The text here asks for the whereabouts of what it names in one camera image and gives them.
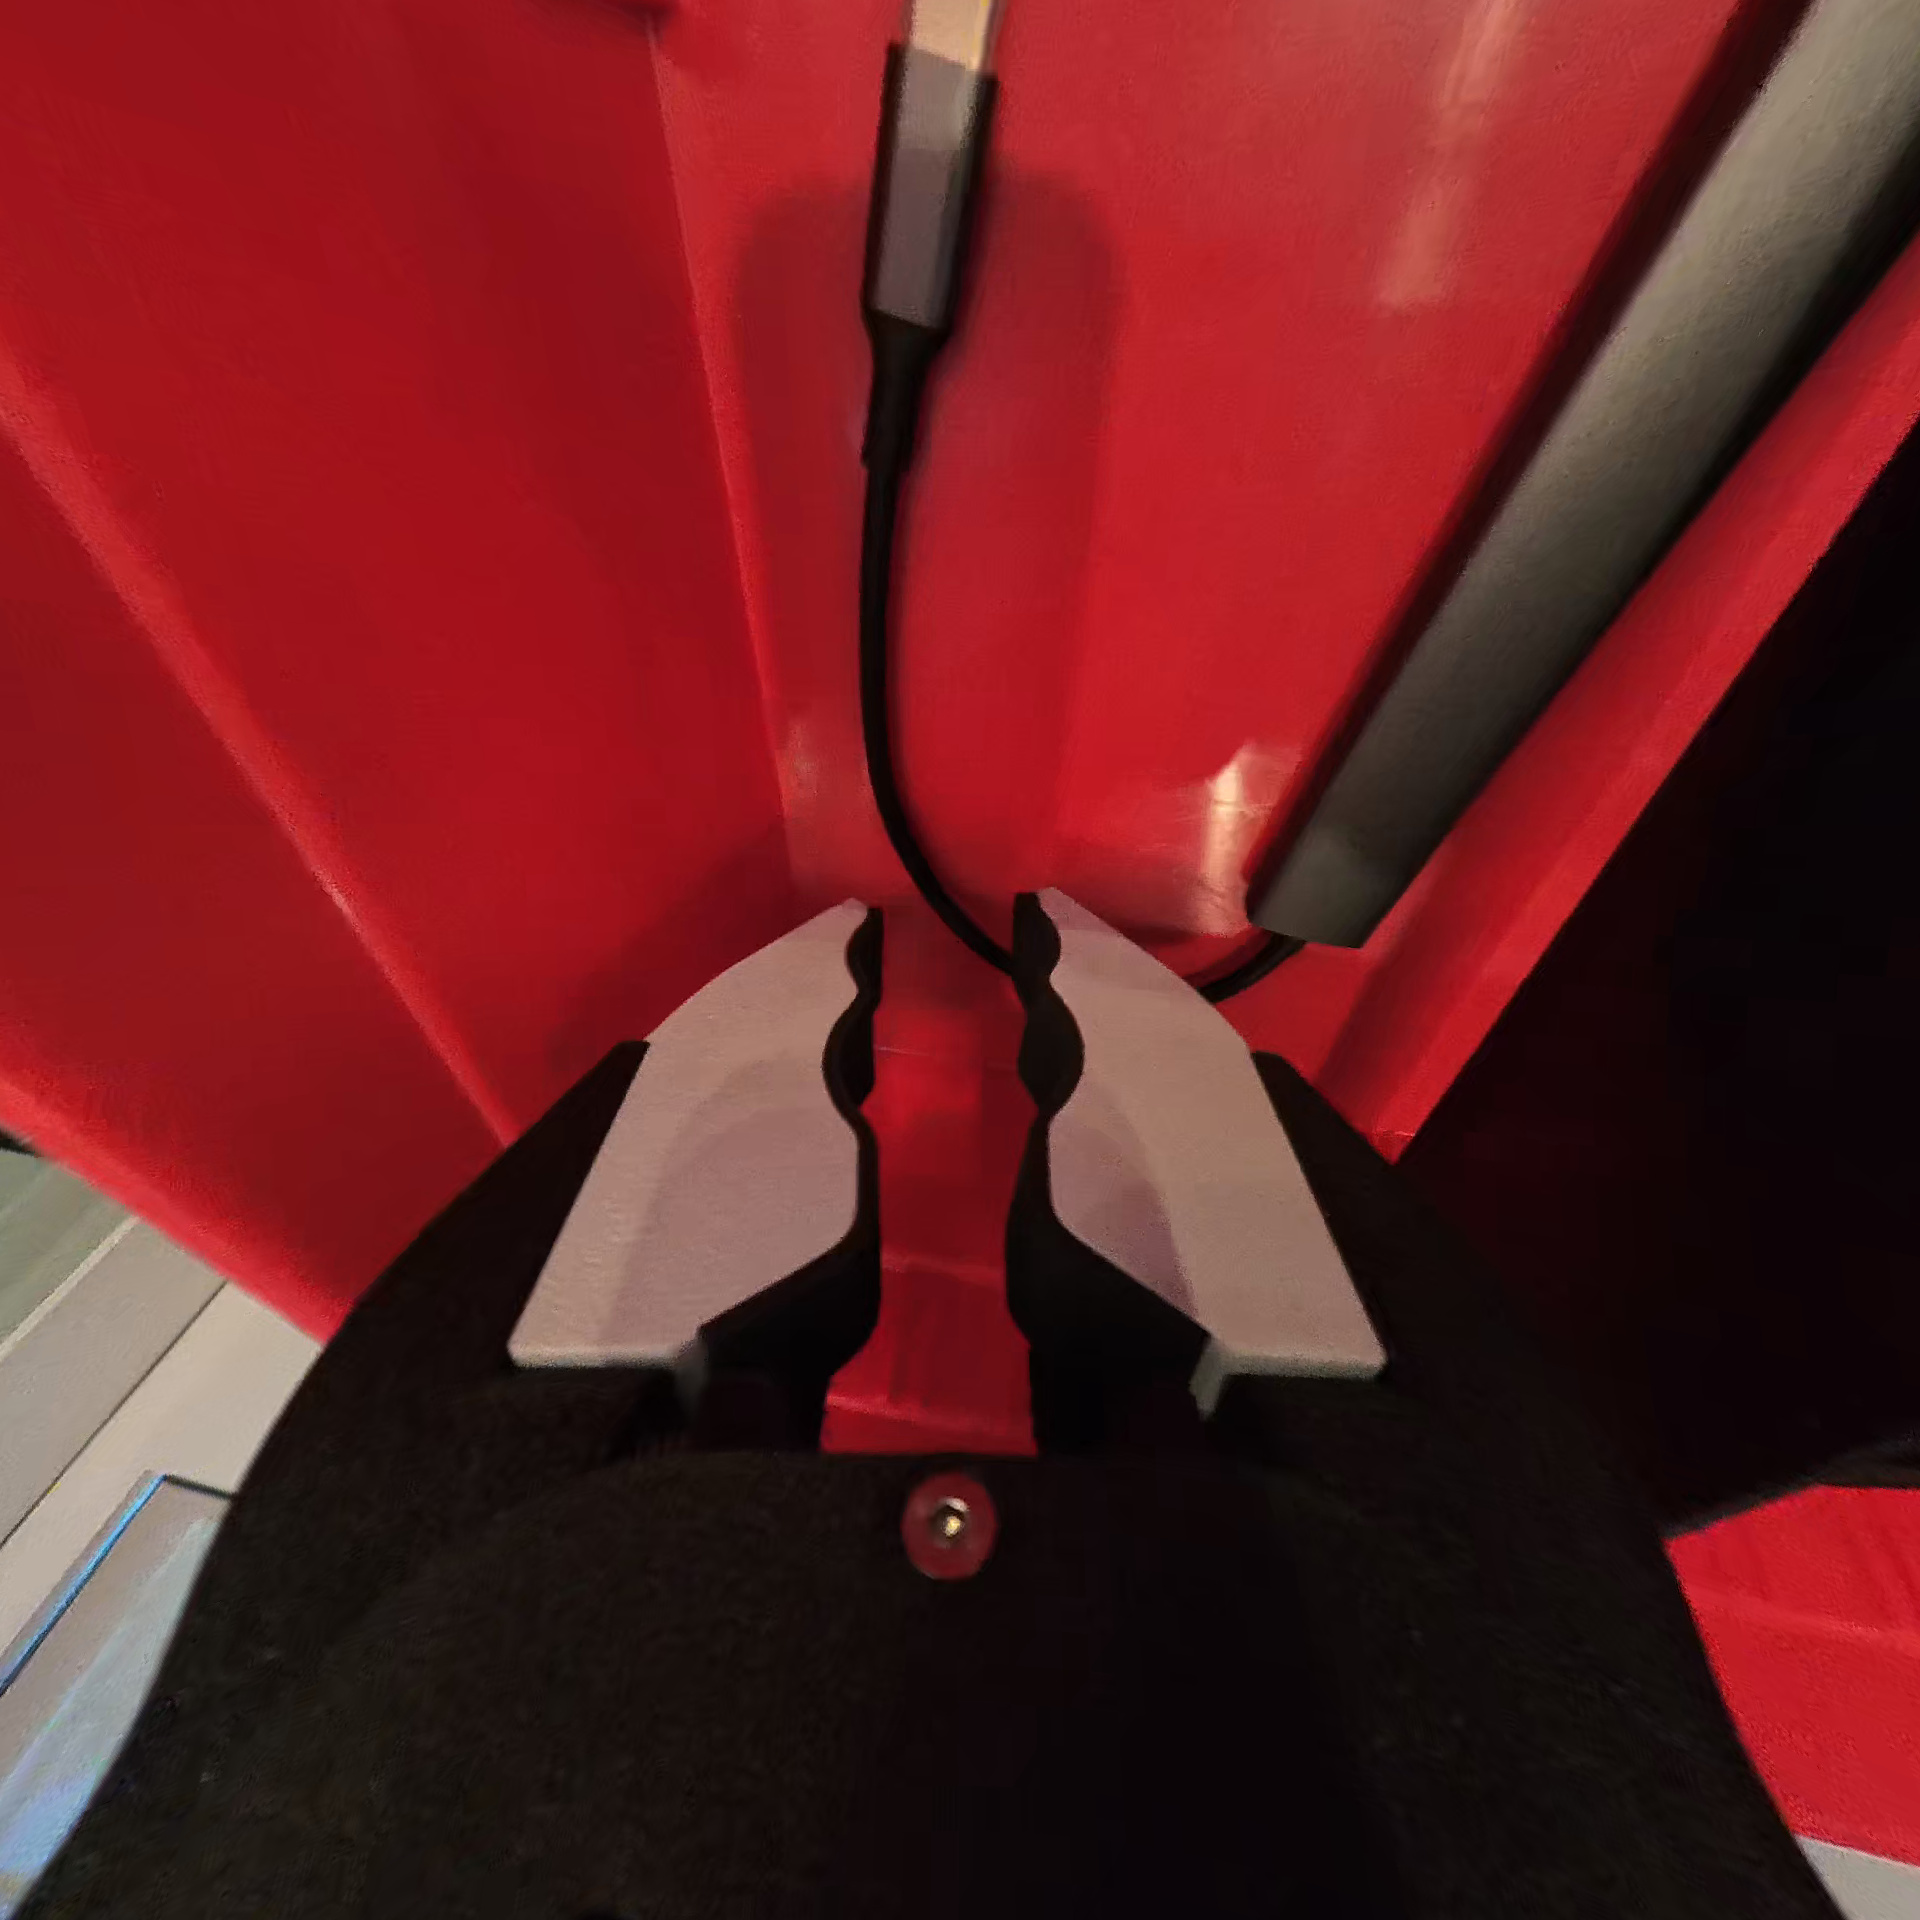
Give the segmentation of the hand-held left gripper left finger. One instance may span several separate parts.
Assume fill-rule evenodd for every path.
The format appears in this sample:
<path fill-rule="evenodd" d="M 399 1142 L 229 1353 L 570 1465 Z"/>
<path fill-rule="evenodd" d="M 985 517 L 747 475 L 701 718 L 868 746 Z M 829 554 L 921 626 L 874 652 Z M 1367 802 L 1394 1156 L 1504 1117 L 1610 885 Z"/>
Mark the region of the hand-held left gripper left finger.
<path fill-rule="evenodd" d="M 688 1422 L 818 1444 L 881 1320 L 882 913 L 845 900 L 641 1046 L 512 1330 L 523 1372 L 661 1377 Z"/>

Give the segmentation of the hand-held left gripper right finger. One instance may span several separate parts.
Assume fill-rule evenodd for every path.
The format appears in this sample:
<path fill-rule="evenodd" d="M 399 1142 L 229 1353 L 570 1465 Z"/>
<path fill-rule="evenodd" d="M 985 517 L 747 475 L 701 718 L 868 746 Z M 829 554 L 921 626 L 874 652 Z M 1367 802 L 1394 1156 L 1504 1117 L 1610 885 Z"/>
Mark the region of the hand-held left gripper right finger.
<path fill-rule="evenodd" d="M 1016 900 L 1010 1313 L 1037 1444 L 1188 1432 L 1244 1381 L 1376 1381 L 1386 1344 L 1232 1022 L 1057 890 Z"/>

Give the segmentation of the red plastic bin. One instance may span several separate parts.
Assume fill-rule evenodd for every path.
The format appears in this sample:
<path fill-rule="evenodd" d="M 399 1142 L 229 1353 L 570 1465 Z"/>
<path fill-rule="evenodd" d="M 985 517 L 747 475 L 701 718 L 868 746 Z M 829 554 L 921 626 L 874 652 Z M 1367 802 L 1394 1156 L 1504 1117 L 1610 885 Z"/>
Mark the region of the red plastic bin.
<path fill-rule="evenodd" d="M 4 1128 L 327 1334 L 36 1915 L 1827 1907 L 1399 1148 L 1915 426 L 1915 229 L 1355 948 L 1248 894 L 1808 4 L 4 4 Z M 1017 898 L 1383 1340 L 1037 1444 Z M 823 1440 L 512 1330 L 882 913 Z"/>

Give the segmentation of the grey slab-shaped hub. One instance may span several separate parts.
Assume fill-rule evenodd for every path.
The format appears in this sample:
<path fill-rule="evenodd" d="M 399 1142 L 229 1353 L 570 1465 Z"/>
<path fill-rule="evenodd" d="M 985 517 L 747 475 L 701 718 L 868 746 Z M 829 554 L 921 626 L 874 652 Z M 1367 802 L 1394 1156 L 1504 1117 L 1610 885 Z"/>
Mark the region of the grey slab-shaped hub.
<path fill-rule="evenodd" d="M 1917 4 L 1808 4 L 1248 894 L 1363 947 L 1915 229 Z"/>

